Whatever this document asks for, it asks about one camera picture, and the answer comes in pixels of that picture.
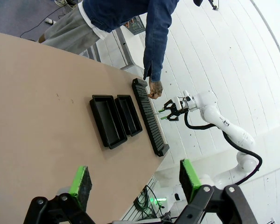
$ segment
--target green light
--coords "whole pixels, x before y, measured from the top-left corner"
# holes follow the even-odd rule
[[[157,199],[153,199],[151,198],[150,199],[150,202],[151,203],[154,203],[155,205],[158,205],[158,202],[160,204],[160,206],[162,205],[162,202],[166,201],[167,199],[166,198],[157,198]]]
[[[157,198],[157,200],[158,200],[159,202],[164,202],[164,201],[166,201],[167,199],[166,199],[166,198]]]

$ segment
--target person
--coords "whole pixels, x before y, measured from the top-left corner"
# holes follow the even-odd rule
[[[45,31],[39,38],[55,48],[80,54],[112,30],[133,17],[147,13],[144,77],[149,77],[150,94],[162,94],[161,70],[167,45],[171,14],[179,0],[83,0],[70,13]]]

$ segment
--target white t-shirt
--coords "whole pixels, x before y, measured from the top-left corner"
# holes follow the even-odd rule
[[[105,39],[105,37],[109,34],[108,32],[106,31],[103,31],[99,28],[97,28],[96,26],[94,26],[90,19],[88,18],[87,14],[85,13],[84,11],[84,8],[83,8],[83,1],[81,1],[80,3],[78,3],[78,7],[79,7],[79,10],[80,10],[80,13],[83,17],[83,19],[85,20],[85,22],[88,24],[88,26],[90,26],[90,28],[95,32],[96,35],[98,35],[98,37],[100,39]]]

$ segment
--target bolt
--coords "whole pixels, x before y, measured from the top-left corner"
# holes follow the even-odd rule
[[[209,187],[204,187],[203,189],[204,189],[205,192],[209,192],[210,191]]]
[[[228,190],[232,193],[235,191],[235,189],[233,187],[228,188]]]
[[[39,200],[37,201],[37,203],[42,204],[42,203],[43,203],[43,200],[42,200],[42,199],[39,199]]]
[[[66,201],[67,200],[67,196],[62,196],[61,200]]]

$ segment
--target black slotted rack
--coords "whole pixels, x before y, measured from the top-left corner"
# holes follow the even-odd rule
[[[150,142],[154,149],[154,153],[158,156],[164,156],[169,149],[169,145],[165,144],[161,131],[154,116],[145,87],[147,82],[141,79],[134,79],[132,89],[135,94]]]

